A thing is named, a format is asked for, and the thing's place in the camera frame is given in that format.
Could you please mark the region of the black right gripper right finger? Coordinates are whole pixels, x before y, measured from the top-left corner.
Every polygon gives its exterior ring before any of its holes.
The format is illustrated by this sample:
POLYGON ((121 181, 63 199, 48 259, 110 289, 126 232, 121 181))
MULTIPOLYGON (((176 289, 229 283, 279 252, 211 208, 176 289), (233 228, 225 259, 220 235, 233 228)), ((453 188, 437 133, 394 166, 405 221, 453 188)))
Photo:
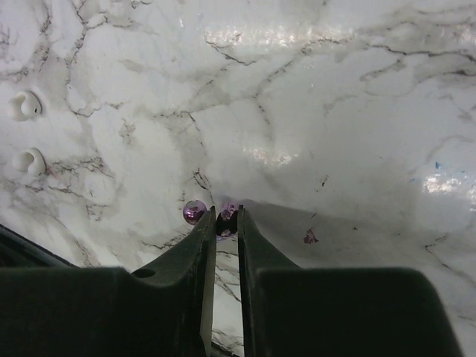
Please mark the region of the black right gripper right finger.
POLYGON ((436 289, 411 268, 301 268, 237 214, 247 356, 460 356, 436 289))

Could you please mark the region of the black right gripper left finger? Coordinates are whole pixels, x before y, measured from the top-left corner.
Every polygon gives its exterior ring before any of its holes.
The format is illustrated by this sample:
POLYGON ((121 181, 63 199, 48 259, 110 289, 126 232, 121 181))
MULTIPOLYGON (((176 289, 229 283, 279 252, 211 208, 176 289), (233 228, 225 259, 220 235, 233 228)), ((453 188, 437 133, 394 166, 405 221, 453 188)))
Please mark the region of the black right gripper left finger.
POLYGON ((124 268, 2 268, 3 356, 209 356, 215 212, 124 268))

